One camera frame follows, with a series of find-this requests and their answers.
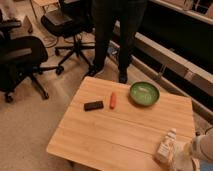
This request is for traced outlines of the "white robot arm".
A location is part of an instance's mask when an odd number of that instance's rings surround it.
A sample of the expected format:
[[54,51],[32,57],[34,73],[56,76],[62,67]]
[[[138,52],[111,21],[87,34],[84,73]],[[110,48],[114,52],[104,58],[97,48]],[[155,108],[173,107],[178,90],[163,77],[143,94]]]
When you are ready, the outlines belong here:
[[187,143],[176,143],[169,171],[198,171],[196,160],[213,164],[213,127]]

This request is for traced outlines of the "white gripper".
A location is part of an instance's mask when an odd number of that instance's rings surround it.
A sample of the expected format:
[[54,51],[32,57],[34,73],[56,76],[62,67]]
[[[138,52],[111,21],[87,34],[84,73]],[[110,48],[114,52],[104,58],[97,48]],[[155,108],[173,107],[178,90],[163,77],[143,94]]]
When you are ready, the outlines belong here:
[[188,153],[186,143],[176,142],[174,144],[169,171],[196,171],[196,164]]

